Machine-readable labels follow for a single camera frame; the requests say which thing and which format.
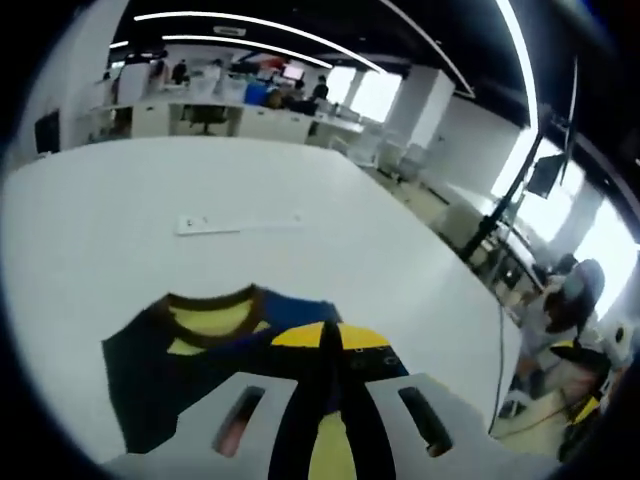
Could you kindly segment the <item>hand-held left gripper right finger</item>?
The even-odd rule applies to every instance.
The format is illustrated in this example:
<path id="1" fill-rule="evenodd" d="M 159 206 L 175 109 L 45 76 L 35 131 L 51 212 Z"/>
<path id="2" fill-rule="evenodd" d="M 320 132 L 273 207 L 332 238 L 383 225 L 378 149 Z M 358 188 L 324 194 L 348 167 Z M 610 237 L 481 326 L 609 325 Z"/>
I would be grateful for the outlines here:
<path id="1" fill-rule="evenodd" d="M 500 479 L 503 449 L 472 405 L 407 372 L 373 330 L 336 324 L 343 419 L 363 479 Z"/>

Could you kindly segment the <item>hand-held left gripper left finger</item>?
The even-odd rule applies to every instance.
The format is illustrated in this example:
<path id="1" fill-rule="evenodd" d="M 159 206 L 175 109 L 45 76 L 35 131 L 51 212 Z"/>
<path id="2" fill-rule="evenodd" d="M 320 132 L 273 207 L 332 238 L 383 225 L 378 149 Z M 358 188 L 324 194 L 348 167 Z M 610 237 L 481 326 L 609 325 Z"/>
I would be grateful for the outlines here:
<path id="1" fill-rule="evenodd" d="M 122 388 L 130 437 L 112 479 L 339 479 L 340 326 L 264 331 L 237 349 L 180 357 L 159 386 Z"/>

